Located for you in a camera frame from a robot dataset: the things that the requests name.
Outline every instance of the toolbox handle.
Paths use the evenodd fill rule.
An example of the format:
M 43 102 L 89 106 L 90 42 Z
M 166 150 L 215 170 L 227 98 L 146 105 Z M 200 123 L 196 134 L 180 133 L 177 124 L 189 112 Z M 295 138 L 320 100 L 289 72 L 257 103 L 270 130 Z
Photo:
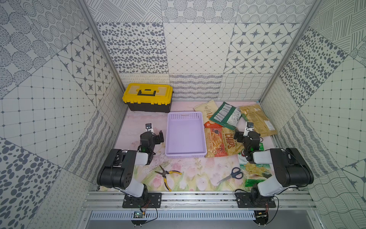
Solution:
M 155 96 L 156 91 L 152 93 L 151 89 L 144 89 L 144 94 L 142 93 L 142 90 L 139 90 L 137 95 L 146 95 L 146 96 Z

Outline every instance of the scissor blade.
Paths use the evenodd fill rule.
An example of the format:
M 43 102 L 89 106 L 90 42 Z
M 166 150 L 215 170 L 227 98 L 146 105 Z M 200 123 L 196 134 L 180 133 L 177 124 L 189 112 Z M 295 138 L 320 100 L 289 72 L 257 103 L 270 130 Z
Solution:
M 228 180 L 228 179 L 230 179 L 230 178 L 231 178 L 231 175 L 229 175 L 229 176 L 225 177 L 224 179 L 222 179 L 221 181 L 219 181 L 219 182 L 217 182 L 217 183 L 219 184 L 219 183 L 221 183 L 221 182 L 223 182 L 223 181 L 226 181 L 226 180 Z

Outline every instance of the lavender tray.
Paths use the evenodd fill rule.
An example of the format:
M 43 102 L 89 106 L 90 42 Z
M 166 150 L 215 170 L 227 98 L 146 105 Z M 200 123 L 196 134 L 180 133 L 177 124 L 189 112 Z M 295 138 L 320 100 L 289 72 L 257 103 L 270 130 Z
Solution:
M 169 158 L 202 158 L 207 154 L 202 112 L 168 113 L 165 155 Z

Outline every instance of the pink floral tablecloth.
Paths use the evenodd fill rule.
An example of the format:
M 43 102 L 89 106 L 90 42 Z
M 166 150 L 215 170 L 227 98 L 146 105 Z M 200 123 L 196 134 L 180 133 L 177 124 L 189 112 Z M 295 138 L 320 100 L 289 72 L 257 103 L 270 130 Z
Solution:
M 202 102 L 172 102 L 171 111 L 192 111 L 193 107 Z M 255 104 L 255 102 L 228 102 L 239 107 Z M 163 131 L 164 136 L 167 132 L 167 113 L 143 112 L 128 110 L 126 118 L 120 131 L 116 149 L 133 149 L 139 146 L 140 134 L 145 132 L 145 124 L 152 123 L 155 133 Z M 245 129 L 244 119 L 240 119 L 237 128 L 240 131 Z M 263 138 L 263 145 L 266 149 L 273 148 L 273 142 L 270 137 Z M 164 185 L 164 179 L 155 171 L 161 171 L 159 165 L 165 170 L 178 170 L 179 174 L 168 174 L 167 183 L 173 191 L 234 191 L 237 188 L 249 190 L 244 187 L 245 179 L 229 179 L 217 184 L 218 181 L 228 176 L 234 167 L 239 167 L 237 155 L 216 157 L 216 158 L 184 158 L 169 159 L 165 156 L 165 143 L 156 145 L 153 161 L 147 166 L 135 166 L 134 178 L 147 185 L 149 191 L 167 191 Z M 113 191 L 101 187 L 101 191 Z

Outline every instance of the black mounting plate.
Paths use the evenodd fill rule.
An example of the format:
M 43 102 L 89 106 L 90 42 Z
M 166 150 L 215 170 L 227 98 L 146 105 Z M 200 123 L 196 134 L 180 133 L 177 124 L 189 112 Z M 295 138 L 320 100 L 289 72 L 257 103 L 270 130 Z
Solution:
M 252 204 L 250 201 L 250 193 L 247 192 L 237 192 L 235 194 L 238 199 L 236 199 L 236 202 L 238 203 L 238 208 L 258 208 L 263 207 L 265 208 L 265 203 L 267 202 L 269 208 L 275 208 L 276 203 L 273 200 L 272 197 L 265 197 L 262 199 L 258 199 L 256 203 Z
M 150 204 L 147 208 L 160 208 L 161 205 L 161 192 L 148 192 L 147 193 L 147 202 L 150 201 Z M 124 196 L 124 201 L 122 208 L 140 208 L 141 201 L 134 201 L 136 198 L 128 197 L 127 195 Z

